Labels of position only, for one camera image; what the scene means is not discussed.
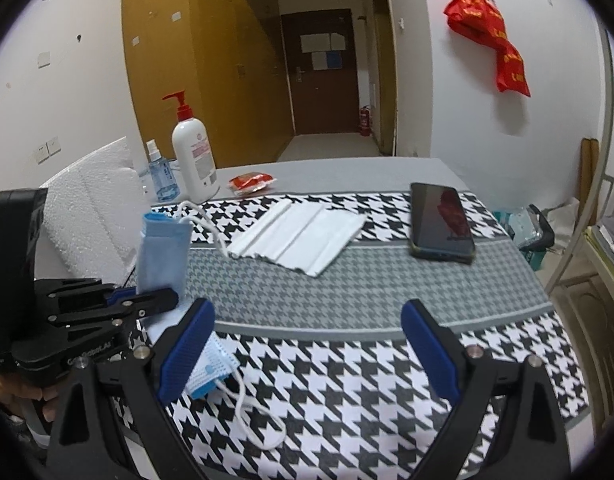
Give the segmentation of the person's left hand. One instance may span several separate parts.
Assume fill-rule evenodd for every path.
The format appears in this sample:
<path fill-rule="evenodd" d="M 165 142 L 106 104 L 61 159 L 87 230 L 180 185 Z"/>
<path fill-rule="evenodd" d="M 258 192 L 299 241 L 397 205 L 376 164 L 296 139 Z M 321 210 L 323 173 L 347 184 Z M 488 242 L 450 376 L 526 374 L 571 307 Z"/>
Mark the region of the person's left hand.
<path fill-rule="evenodd" d="M 62 382 L 51 387 L 39 388 L 19 374 L 4 374 L 0 375 L 0 403 L 15 415 L 24 417 L 22 400 L 43 401 L 43 417 L 47 422 L 52 422 L 56 416 L 57 405 L 60 403 L 58 395 L 61 388 L 63 388 Z"/>

